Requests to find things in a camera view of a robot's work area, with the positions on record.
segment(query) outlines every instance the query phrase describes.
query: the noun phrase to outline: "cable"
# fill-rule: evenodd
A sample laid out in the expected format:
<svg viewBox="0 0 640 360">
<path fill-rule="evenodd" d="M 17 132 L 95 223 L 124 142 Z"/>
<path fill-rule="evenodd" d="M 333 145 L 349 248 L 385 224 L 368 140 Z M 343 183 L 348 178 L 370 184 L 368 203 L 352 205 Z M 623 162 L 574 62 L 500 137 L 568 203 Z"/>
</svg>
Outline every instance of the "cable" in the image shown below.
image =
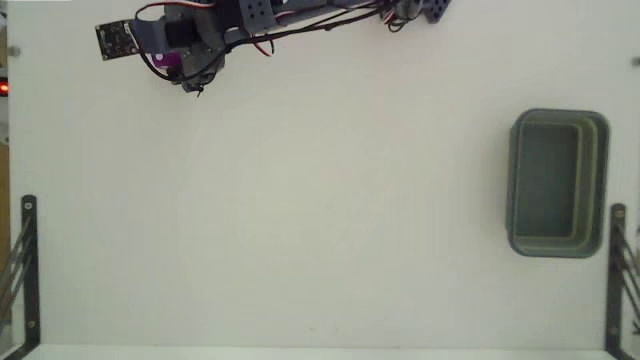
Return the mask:
<svg viewBox="0 0 640 360">
<path fill-rule="evenodd" d="M 154 6 L 166 6 L 166 5 L 176 5 L 176 6 L 185 6 L 185 7 L 192 7 L 192 8 L 198 8 L 198 9 L 209 9 L 212 8 L 214 6 L 216 6 L 216 3 L 210 3 L 210 4 L 202 4 L 202 3 L 197 3 L 197 2 L 193 2 L 193 1 L 160 1 L 160 2 L 154 2 L 154 3 L 149 3 L 143 7 L 141 7 L 140 9 L 138 9 L 134 15 L 134 18 L 136 20 L 139 20 L 138 15 L 140 15 L 141 12 L 145 11 L 146 9 L 150 8 L 150 7 L 154 7 Z"/>
<path fill-rule="evenodd" d="M 200 70 L 194 72 L 193 74 L 190 75 L 182 75 L 182 76 L 168 76 L 165 75 L 163 73 L 161 73 L 160 71 L 158 71 L 153 64 L 151 64 L 151 62 L 149 61 L 149 59 L 146 57 L 146 52 L 144 51 L 143 47 L 141 46 L 140 42 L 137 41 L 135 33 L 133 31 L 131 31 L 131 35 L 132 37 L 136 40 L 136 42 L 138 43 L 138 50 L 139 50 L 139 54 L 142 58 L 142 61 L 145 63 L 145 65 L 149 68 L 149 70 L 151 70 L 151 72 L 153 72 L 154 75 L 158 76 L 159 78 L 166 80 L 166 81 L 171 81 L 171 82 L 186 82 L 192 79 L 197 78 L 198 76 L 201 76 L 203 74 L 205 74 L 211 67 L 213 67 L 214 65 L 216 65 L 216 70 L 212 73 L 212 78 L 215 78 L 215 74 L 217 73 L 217 67 L 219 66 L 219 62 L 223 59 L 225 54 L 230 53 L 234 48 L 240 46 L 240 45 L 244 45 L 244 44 L 259 44 L 265 41 L 269 41 L 269 42 L 273 42 L 274 40 L 277 39 L 281 39 L 283 37 L 289 36 L 289 35 L 295 35 L 295 34 L 301 34 L 301 33 L 306 33 L 306 32 L 312 32 L 312 31 L 319 31 L 319 30 L 325 30 L 325 31 L 329 31 L 332 30 L 336 27 L 339 26 L 343 26 L 343 25 L 348 25 L 348 24 L 352 24 L 358 21 L 362 21 L 365 20 L 369 17 L 375 16 L 375 15 L 379 15 L 385 11 L 388 11 L 390 9 L 393 8 L 393 6 L 395 6 L 398 3 L 399 0 L 393 0 L 393 1 L 385 1 L 384 4 L 381 4 L 377 7 L 374 8 L 374 10 L 366 12 L 362 15 L 358 15 L 358 16 L 354 16 L 348 19 L 344 19 L 344 20 L 338 20 L 338 21 L 334 21 L 334 22 L 330 22 L 330 23 L 326 23 L 327 21 L 333 20 L 335 18 L 338 18 L 340 16 L 344 16 L 352 11 L 355 10 L 359 10 L 359 9 L 365 9 L 365 8 L 371 8 L 372 5 L 377 4 L 376 2 L 371 2 L 371 3 L 367 3 L 361 6 L 357 6 L 354 8 L 350 8 L 348 10 L 342 11 L 339 14 L 330 16 L 328 18 L 322 19 L 320 21 L 317 21 L 311 25 L 307 25 L 304 26 L 302 28 L 298 28 L 298 29 L 293 29 L 293 30 L 287 30 L 287 31 L 280 31 L 280 32 L 276 32 L 276 33 L 272 33 L 272 34 L 264 34 L 261 36 L 255 36 L 255 37 L 251 37 L 251 38 L 247 38 L 247 39 L 241 39 L 241 40 L 237 40 L 234 41 L 230 44 L 225 44 L 224 48 L 220 49 L 220 51 L 211 59 L 211 61 L 209 61 L 207 64 L 205 64 Z M 194 8 L 212 8 L 215 6 L 215 3 L 210 3 L 210 4 L 201 4 L 201 3 L 194 3 L 194 2 L 190 2 L 190 1 L 167 1 L 167 2 L 156 2 L 156 3 L 150 3 L 147 4 L 145 6 L 143 6 L 142 8 L 138 9 L 138 11 L 136 11 L 135 13 L 135 19 L 138 19 L 138 15 L 140 14 L 140 12 L 144 11 L 145 9 L 148 9 L 149 7 L 153 7 L 153 6 L 163 6 L 163 5 L 178 5 L 178 6 L 187 6 L 187 7 L 194 7 Z"/>
<path fill-rule="evenodd" d="M 252 43 L 260 43 L 260 42 L 264 42 L 264 41 L 269 41 L 269 40 L 277 40 L 277 39 L 281 39 L 283 37 L 289 36 L 289 35 L 295 35 L 295 34 L 302 34 L 302 33 L 307 33 L 307 32 L 312 32 L 312 31 L 319 31 L 319 30 L 325 30 L 325 31 L 329 31 L 332 30 L 336 27 L 339 26 L 343 26 L 343 25 L 348 25 L 348 24 L 352 24 L 358 21 L 362 21 L 364 19 L 370 18 L 372 16 L 378 15 L 383 11 L 388 10 L 391 6 L 393 6 L 397 1 L 394 2 L 390 2 L 388 5 L 385 6 L 380 6 L 378 8 L 376 8 L 373 11 L 369 11 L 366 12 L 362 15 L 358 15 L 358 16 L 354 16 L 351 17 L 349 19 L 345 19 L 345 20 L 339 20 L 339 21 L 334 21 L 328 24 L 323 24 L 324 22 L 328 21 L 329 18 L 320 20 L 314 24 L 302 27 L 302 28 L 298 28 L 298 29 L 293 29 L 293 30 L 286 30 L 286 31 L 280 31 L 277 33 L 272 33 L 272 34 L 265 34 L 265 35 L 261 35 L 261 36 L 256 36 L 253 38 L 248 38 L 248 39 L 240 39 L 240 40 L 236 40 L 230 44 L 228 44 L 228 48 L 230 52 L 233 48 L 243 45 L 243 44 L 252 44 Z"/>
<path fill-rule="evenodd" d="M 255 48 L 258 49 L 258 51 L 260 51 L 262 53 L 262 55 L 264 55 L 266 57 L 271 57 L 273 55 L 273 53 L 268 52 L 262 46 L 260 46 L 260 44 L 258 44 L 258 43 L 253 43 L 253 46 L 255 46 Z"/>
</svg>

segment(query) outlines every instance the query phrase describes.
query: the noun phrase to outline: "black wire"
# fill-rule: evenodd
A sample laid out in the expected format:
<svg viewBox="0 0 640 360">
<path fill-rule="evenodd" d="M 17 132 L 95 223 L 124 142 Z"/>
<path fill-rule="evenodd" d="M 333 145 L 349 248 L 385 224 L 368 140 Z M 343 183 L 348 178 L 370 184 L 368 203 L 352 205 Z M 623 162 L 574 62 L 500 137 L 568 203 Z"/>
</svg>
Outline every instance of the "black wire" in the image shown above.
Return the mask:
<svg viewBox="0 0 640 360">
<path fill-rule="evenodd" d="M 261 42 L 265 42 L 265 41 L 269 41 L 272 44 L 272 50 L 275 50 L 273 47 L 273 41 L 277 40 L 277 39 L 281 39 L 283 37 L 286 36 L 290 36 L 290 35 L 295 35 L 295 34 L 302 34 L 302 33 L 307 33 L 307 32 L 312 32 L 312 31 L 319 31 L 319 30 L 325 30 L 325 31 L 329 31 L 332 30 L 336 27 L 339 26 L 344 26 L 344 25 L 348 25 L 348 24 L 352 24 L 358 21 L 362 21 L 365 20 L 367 18 L 370 18 L 372 16 L 378 15 L 386 10 L 391 9 L 395 4 L 397 4 L 399 0 L 394 0 L 394 1 L 390 1 L 387 2 L 386 4 L 377 6 L 374 10 L 366 12 L 362 15 L 358 15 L 358 16 L 354 16 L 351 17 L 349 19 L 344 19 L 344 20 L 339 20 L 339 21 L 334 21 L 328 24 L 325 24 L 327 21 L 329 20 L 333 20 L 337 17 L 340 16 L 344 16 L 354 10 L 359 10 L 359 9 L 364 9 L 368 6 L 371 6 L 372 4 L 366 4 L 366 5 L 362 5 L 359 7 L 355 7 L 353 9 L 349 9 L 349 10 L 345 10 L 342 11 L 341 13 L 337 14 L 337 15 L 333 15 L 330 16 L 328 18 L 322 19 L 320 21 L 317 21 L 314 24 L 311 25 L 307 25 L 304 26 L 302 28 L 298 28 L 298 29 L 293 29 L 293 30 L 286 30 L 286 31 L 280 31 L 277 33 L 271 33 L 271 34 L 265 34 L 265 35 L 261 35 L 261 36 L 256 36 L 256 37 L 251 37 L 251 38 L 247 38 L 247 39 L 241 39 L 241 40 L 237 40 L 234 41 L 230 44 L 225 44 L 225 47 L 220 49 L 220 51 L 218 52 L 218 54 L 216 54 L 216 56 L 213 57 L 213 59 L 211 59 L 211 61 L 209 61 L 206 65 L 204 65 L 200 70 L 196 71 L 193 74 L 190 75 L 183 75 L 183 76 L 177 76 L 177 77 L 172 77 L 172 76 L 168 76 L 165 75 L 161 72 L 159 72 L 154 66 L 153 64 L 151 64 L 151 62 L 149 61 L 149 59 L 146 57 L 147 53 L 144 51 L 144 49 L 141 46 L 140 41 L 138 41 L 137 36 L 135 35 L 134 31 L 133 31 L 133 27 L 131 27 L 131 33 L 132 36 L 134 37 L 134 39 L 136 40 L 136 42 L 138 43 L 138 53 L 140 54 L 140 57 L 142 58 L 142 61 L 145 63 L 145 65 L 149 68 L 149 70 L 151 70 L 151 72 L 158 76 L 159 78 L 166 80 L 166 81 L 171 81 L 171 82 L 185 82 L 185 81 L 189 81 L 192 79 L 195 79 L 196 77 L 206 73 L 209 68 L 211 68 L 212 66 L 216 65 L 216 63 L 218 63 L 220 60 L 222 60 L 223 56 L 225 54 L 230 53 L 234 48 L 240 46 L 240 45 L 244 45 L 244 44 L 254 44 L 254 43 L 261 43 Z M 138 11 L 136 11 L 135 13 L 135 19 L 138 19 L 138 14 L 144 10 L 145 8 L 139 9 Z"/>
<path fill-rule="evenodd" d="M 352 24 L 354 22 L 362 21 L 364 19 L 367 19 L 367 18 L 370 18 L 372 16 L 375 16 L 375 15 L 387 10 L 388 7 L 390 7 L 390 6 L 381 6 L 381 7 L 378 7 L 377 9 L 375 9 L 373 11 L 366 12 L 366 13 L 364 13 L 362 15 L 354 16 L 354 17 L 351 17 L 351 18 L 345 19 L 345 20 L 334 21 L 334 22 L 331 22 L 331 23 L 328 23 L 328 24 L 321 24 L 321 25 L 313 25 L 312 24 L 313 26 L 309 25 L 309 26 L 305 26 L 305 27 L 302 27 L 302 28 L 298 28 L 298 29 L 280 31 L 280 32 L 277 32 L 277 33 L 271 33 L 271 34 L 266 34 L 266 35 L 261 35 L 261 36 L 255 36 L 255 37 L 247 38 L 247 39 L 240 39 L 240 40 L 236 40 L 236 41 L 228 44 L 228 46 L 231 49 L 233 49 L 233 48 L 235 48 L 237 46 L 244 45 L 244 44 L 253 44 L 253 43 L 260 43 L 260 42 L 269 41 L 269 40 L 277 40 L 277 39 L 281 39 L 283 37 L 290 36 L 290 35 L 295 35 L 295 34 L 302 34 L 302 33 L 307 33 L 307 32 L 312 32 L 312 31 L 319 31 L 319 30 L 329 31 L 329 30 L 332 30 L 332 29 L 334 29 L 336 27 L 339 27 L 339 26 Z"/>
</svg>

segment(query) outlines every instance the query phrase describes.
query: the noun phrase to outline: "white backdrop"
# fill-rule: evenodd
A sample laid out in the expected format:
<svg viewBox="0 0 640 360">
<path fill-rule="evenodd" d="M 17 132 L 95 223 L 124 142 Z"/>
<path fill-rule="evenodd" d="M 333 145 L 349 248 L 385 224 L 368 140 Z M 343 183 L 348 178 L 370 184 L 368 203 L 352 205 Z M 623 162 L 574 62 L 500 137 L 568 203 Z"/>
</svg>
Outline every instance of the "white backdrop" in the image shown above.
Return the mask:
<svg viewBox="0 0 640 360">
<path fill-rule="evenodd" d="M 508 132 L 532 107 L 601 112 L 608 201 L 637 204 L 640 2 L 454 0 L 437 26 L 238 49 L 200 98 L 101 60 L 94 25 L 142 4 L 10 4 L 45 343 L 603 346 L 606 244 L 508 245 Z"/>
</svg>

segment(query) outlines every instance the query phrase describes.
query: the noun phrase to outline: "red wire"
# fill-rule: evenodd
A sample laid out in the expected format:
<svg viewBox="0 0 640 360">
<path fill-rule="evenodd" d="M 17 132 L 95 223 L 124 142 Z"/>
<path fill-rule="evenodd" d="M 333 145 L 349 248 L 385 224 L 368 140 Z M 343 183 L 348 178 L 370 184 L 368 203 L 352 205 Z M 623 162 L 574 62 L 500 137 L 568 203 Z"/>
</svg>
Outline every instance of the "red wire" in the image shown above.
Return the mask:
<svg viewBox="0 0 640 360">
<path fill-rule="evenodd" d="M 268 52 L 267 50 L 265 50 L 262 46 L 260 46 L 260 44 L 253 43 L 253 46 L 255 46 L 256 49 L 258 49 L 258 51 L 260 51 L 262 53 L 262 55 L 264 55 L 266 57 L 271 57 L 271 55 L 273 55 L 270 52 Z"/>
</svg>

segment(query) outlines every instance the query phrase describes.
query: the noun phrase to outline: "circuit board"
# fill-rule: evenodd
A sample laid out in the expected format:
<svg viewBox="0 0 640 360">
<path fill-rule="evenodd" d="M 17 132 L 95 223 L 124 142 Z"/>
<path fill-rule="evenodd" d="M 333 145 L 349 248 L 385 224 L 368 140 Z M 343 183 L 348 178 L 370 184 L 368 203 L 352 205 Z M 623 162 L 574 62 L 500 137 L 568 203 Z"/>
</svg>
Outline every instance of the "circuit board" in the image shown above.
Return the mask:
<svg viewBox="0 0 640 360">
<path fill-rule="evenodd" d="M 138 53 L 138 47 L 125 27 L 125 24 L 130 23 L 131 20 L 121 20 L 96 26 L 96 35 L 98 36 L 98 44 L 100 44 L 103 60 L 111 60 Z"/>
</svg>

